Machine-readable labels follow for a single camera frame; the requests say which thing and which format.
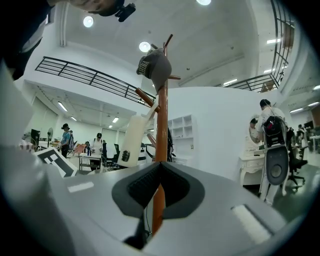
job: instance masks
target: fan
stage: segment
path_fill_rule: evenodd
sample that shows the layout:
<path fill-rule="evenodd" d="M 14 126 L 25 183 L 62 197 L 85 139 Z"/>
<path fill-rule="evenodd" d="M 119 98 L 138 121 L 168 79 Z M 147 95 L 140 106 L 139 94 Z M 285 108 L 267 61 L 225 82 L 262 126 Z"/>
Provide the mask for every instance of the fan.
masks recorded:
<path fill-rule="evenodd" d="M 52 129 L 52 127 L 49 128 L 47 134 L 48 134 L 48 145 L 47 145 L 47 147 L 49 148 L 49 141 L 51 141 L 52 136 L 54 135 L 54 129 Z"/>

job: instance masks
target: dark hair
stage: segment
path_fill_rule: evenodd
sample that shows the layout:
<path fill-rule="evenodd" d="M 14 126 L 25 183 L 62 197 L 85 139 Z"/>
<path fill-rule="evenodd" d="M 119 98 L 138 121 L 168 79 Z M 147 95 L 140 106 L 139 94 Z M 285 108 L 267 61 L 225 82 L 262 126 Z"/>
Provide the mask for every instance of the dark hair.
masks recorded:
<path fill-rule="evenodd" d="M 112 16 L 116 14 L 121 7 L 125 4 L 125 0 L 115 0 L 114 5 L 108 9 L 100 10 L 100 11 L 89 11 L 90 14 L 99 14 L 103 17 Z"/>
<path fill-rule="evenodd" d="M 70 130 L 69 125 L 68 125 L 67 123 L 65 123 L 65 124 L 61 127 L 61 129 L 64 130 L 66 127 L 68 127 L 68 130 Z"/>
<path fill-rule="evenodd" d="M 267 100 L 267 99 L 262 99 L 262 100 L 260 101 L 260 107 L 261 107 L 261 108 L 263 108 L 263 107 L 265 107 L 265 106 L 270 106 L 270 105 L 271 105 L 271 103 L 270 103 L 270 101 Z"/>
<path fill-rule="evenodd" d="M 296 135 L 299 137 L 301 134 L 305 135 L 305 133 L 302 130 L 298 130 L 296 132 Z"/>

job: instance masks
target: white shelf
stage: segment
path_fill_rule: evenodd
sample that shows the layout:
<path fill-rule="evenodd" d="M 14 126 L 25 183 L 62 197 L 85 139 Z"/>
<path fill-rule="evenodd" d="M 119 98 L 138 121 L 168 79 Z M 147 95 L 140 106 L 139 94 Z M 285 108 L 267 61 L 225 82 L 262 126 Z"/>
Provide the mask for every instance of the white shelf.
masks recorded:
<path fill-rule="evenodd" d="M 187 156 L 193 159 L 196 154 L 195 120 L 191 114 L 168 120 L 168 127 L 173 140 L 173 153 L 177 156 Z"/>
<path fill-rule="evenodd" d="M 180 128 L 180 127 L 183 127 L 183 126 L 184 126 L 184 122 L 183 122 L 183 118 L 182 117 L 179 117 L 179 118 L 176 118 L 176 119 L 172 120 L 172 128 L 173 129 Z"/>
<path fill-rule="evenodd" d="M 180 140 L 180 139 L 193 139 L 194 137 L 181 137 L 181 138 L 172 138 L 173 140 Z"/>

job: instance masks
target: shelf unit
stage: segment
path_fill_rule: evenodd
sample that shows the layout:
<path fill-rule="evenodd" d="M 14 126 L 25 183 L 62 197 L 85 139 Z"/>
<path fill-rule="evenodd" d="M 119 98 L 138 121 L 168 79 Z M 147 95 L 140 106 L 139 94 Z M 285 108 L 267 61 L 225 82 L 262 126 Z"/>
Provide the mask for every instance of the shelf unit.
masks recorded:
<path fill-rule="evenodd" d="M 175 160 L 185 159 L 186 165 L 192 166 L 197 153 L 194 141 L 194 136 L 197 134 L 194 117 L 190 114 L 170 119 L 168 120 L 168 127 L 173 139 Z"/>
<path fill-rule="evenodd" d="M 193 139 L 192 116 L 186 115 L 172 120 L 168 120 L 168 127 L 172 139 Z"/>

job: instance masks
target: black metal railing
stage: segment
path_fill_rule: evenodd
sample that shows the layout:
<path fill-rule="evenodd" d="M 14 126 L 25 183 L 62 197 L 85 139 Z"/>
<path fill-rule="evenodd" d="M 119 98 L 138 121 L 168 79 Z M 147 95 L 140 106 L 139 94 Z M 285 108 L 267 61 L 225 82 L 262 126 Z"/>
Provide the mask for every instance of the black metal railing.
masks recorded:
<path fill-rule="evenodd" d="M 71 79 L 149 106 L 135 92 L 136 87 L 106 73 L 70 61 L 44 56 L 36 71 Z M 153 101 L 155 97 L 146 93 Z"/>
<path fill-rule="evenodd" d="M 264 93 L 271 90 L 278 89 L 279 85 L 272 74 L 262 74 L 239 82 L 222 85 L 217 87 L 234 88 L 253 91 L 257 93 Z"/>
<path fill-rule="evenodd" d="M 279 0 L 271 0 L 271 5 L 274 15 L 276 39 L 271 73 L 279 85 L 289 65 L 288 56 L 294 44 L 295 23 L 290 12 Z"/>

